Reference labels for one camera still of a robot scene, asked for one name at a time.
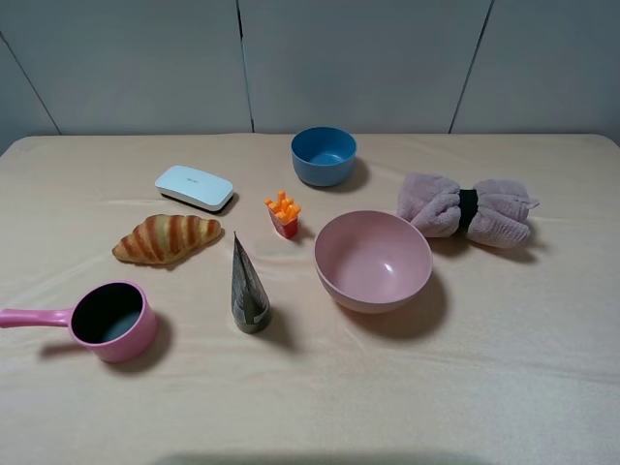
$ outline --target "french fries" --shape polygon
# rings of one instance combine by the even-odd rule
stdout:
[[[285,191],[278,191],[278,201],[265,199],[264,204],[280,220],[280,223],[287,225],[296,220],[301,211],[301,205],[295,203],[292,197],[287,197]]]

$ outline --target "pink saucepan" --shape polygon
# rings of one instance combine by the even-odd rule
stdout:
[[[0,312],[0,327],[66,326],[80,346],[103,361],[142,353],[157,332],[157,318],[136,284],[115,281],[85,295],[75,308]]]

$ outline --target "saucepan handle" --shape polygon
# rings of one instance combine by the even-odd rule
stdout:
[[[0,312],[0,327],[68,326],[71,308],[65,310],[18,310],[7,308]]]

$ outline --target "red fry container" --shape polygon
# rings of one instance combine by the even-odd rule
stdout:
[[[267,210],[269,211],[269,215],[271,216],[271,223],[273,223],[273,227],[282,237],[291,239],[295,234],[297,234],[297,218],[286,224],[282,224],[282,222],[278,219],[277,216],[275,216],[275,214],[269,209],[269,207],[267,208]]]

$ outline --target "pink bowl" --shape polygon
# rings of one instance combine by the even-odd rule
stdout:
[[[325,225],[314,244],[319,278],[341,305],[385,313],[416,295],[433,269],[424,236],[402,218],[352,211]]]

